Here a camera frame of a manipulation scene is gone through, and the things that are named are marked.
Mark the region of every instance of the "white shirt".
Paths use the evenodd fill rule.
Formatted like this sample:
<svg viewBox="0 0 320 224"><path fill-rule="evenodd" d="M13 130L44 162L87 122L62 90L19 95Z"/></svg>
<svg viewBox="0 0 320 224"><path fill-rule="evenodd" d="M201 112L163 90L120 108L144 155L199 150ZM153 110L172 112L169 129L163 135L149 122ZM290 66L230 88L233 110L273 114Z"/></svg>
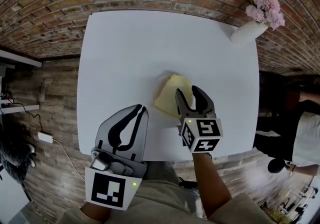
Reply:
<svg viewBox="0 0 320 224"><path fill-rule="evenodd" d="M300 117L292 161L298 163L301 158L320 165L320 115L318 114L304 112Z"/></svg>

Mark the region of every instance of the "forearm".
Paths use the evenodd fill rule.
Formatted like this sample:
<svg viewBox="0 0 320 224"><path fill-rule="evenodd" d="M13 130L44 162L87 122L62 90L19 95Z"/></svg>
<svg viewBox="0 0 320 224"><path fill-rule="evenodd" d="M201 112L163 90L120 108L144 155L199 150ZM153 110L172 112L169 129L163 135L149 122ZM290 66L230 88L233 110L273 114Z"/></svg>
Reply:
<svg viewBox="0 0 320 224"><path fill-rule="evenodd" d="M87 215L89 218L105 223L111 213L111 209L107 207L103 207L97 204L93 204L90 202L86 202L82 207L81 211Z"/></svg>
<svg viewBox="0 0 320 224"><path fill-rule="evenodd" d="M202 153L194 153L192 156L202 205L209 218L232 197L210 156Z"/></svg>
<svg viewBox="0 0 320 224"><path fill-rule="evenodd" d="M312 102L320 105L320 94L314 94L314 93L308 93L308 92L301 91L299 101L303 102L306 100L312 101Z"/></svg>
<svg viewBox="0 0 320 224"><path fill-rule="evenodd" d="M318 175L318 169L319 165L318 164L313 164L313 165L308 165L308 166L296 166L293 169L294 173L300 173L300 174L305 174L305 175L310 175L310 176L317 176Z"/></svg>

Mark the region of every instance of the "yellow sponge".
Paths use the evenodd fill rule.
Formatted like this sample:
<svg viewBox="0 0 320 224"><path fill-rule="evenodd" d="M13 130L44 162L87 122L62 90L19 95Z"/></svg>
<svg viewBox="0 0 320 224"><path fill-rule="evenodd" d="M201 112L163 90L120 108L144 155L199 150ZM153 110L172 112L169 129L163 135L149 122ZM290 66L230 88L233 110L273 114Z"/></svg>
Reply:
<svg viewBox="0 0 320 224"><path fill-rule="evenodd" d="M182 75L173 74L154 101L154 106L175 118L180 118L176 104L176 90L180 89L189 106L193 103L192 84Z"/></svg>

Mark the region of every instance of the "white vase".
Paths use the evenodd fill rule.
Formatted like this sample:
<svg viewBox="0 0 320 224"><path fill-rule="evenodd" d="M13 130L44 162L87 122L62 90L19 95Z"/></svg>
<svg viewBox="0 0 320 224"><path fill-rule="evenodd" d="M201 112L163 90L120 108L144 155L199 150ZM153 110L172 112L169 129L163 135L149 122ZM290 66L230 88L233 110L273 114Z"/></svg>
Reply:
<svg viewBox="0 0 320 224"><path fill-rule="evenodd" d="M266 24L249 21L233 32L231 41L235 45L245 45L260 36L267 28Z"/></svg>

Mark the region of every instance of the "power adapter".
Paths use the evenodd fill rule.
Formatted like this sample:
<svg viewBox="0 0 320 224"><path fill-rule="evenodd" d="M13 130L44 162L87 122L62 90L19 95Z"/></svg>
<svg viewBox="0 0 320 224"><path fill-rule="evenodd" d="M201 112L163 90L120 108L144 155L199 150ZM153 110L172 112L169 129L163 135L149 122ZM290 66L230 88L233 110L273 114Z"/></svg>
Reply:
<svg viewBox="0 0 320 224"><path fill-rule="evenodd" d="M44 132L38 132L38 138L41 141L48 142L48 143L53 143L54 142L54 137L50 134L44 133Z"/></svg>

